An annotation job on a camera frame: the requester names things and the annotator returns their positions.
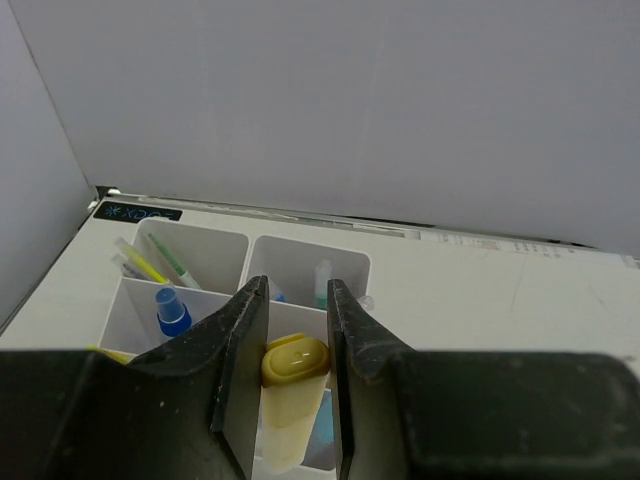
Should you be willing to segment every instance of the green pen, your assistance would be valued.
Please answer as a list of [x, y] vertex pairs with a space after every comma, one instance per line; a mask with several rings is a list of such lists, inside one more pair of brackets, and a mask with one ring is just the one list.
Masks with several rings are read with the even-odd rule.
[[171, 268], [173, 268], [173, 270], [178, 274], [178, 278], [185, 287], [202, 290], [202, 287], [198, 285], [198, 282], [196, 282], [191, 274], [182, 265], [180, 265], [180, 263], [178, 263], [175, 257], [171, 255], [169, 249], [164, 244], [162, 244], [162, 242], [160, 242], [160, 240], [158, 240], [153, 233], [147, 233], [147, 236], [149, 237], [149, 240], [151, 240], [151, 243], [153, 243], [158, 251], [162, 254], [162, 256], [167, 259], [167, 262], [169, 262]]

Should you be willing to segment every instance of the yellow cap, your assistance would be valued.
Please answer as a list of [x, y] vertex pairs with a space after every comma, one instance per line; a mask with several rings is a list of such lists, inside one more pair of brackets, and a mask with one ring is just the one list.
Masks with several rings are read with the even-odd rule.
[[320, 340], [296, 333], [267, 345], [262, 359], [262, 385], [288, 385], [329, 372], [329, 349]]

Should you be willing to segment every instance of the black label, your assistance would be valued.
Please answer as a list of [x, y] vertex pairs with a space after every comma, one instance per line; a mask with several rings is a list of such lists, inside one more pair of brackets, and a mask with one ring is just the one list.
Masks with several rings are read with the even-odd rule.
[[169, 220], [180, 220], [181, 216], [182, 210], [116, 202], [102, 202], [102, 205], [100, 205], [96, 213], [93, 214], [93, 218], [127, 223], [138, 223], [140, 220], [144, 220], [145, 218], [168, 218]]

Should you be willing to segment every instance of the white wall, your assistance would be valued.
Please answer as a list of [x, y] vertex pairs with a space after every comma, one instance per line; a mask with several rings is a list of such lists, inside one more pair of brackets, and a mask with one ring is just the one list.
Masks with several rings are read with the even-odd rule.
[[11, 1], [94, 184], [640, 255], [638, 0]]
[[0, 0], [0, 327], [71, 239], [93, 195]]

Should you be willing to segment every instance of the blue cap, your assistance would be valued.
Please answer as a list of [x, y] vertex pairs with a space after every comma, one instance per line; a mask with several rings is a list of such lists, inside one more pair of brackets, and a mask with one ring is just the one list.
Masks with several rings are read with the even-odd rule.
[[164, 287], [156, 293], [160, 330], [167, 337], [177, 337], [191, 327], [191, 315], [172, 287]]

